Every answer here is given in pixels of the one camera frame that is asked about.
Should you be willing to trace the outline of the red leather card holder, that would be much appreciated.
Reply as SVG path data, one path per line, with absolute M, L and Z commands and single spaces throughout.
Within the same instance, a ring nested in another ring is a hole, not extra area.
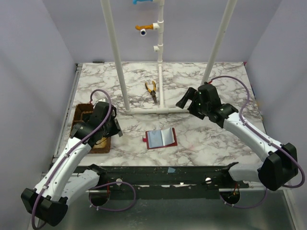
M 148 150 L 177 146 L 176 132 L 173 127 L 146 131 L 142 141 L 146 143 Z

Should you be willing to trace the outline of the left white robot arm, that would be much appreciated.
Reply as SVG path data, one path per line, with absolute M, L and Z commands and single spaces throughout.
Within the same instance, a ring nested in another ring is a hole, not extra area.
M 116 116 L 114 105 L 98 102 L 85 120 L 74 124 L 63 152 L 49 172 L 33 189 L 26 188 L 21 193 L 28 213 L 54 227 L 63 220 L 73 199 L 98 183 L 98 173 L 87 170 L 82 182 L 67 185 L 76 167 L 98 141 L 122 135 Z

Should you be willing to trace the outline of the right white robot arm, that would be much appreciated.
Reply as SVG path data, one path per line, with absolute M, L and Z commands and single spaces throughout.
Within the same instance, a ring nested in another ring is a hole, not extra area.
M 233 181 L 262 183 L 267 189 L 276 191 L 298 174 L 297 152 L 291 143 L 282 144 L 265 135 L 248 122 L 229 103 L 222 103 L 215 86 L 205 83 L 198 89 L 188 88 L 176 103 L 184 108 L 187 101 L 190 114 L 199 119 L 208 117 L 219 127 L 231 132 L 256 153 L 259 164 L 232 163 L 228 174 Z

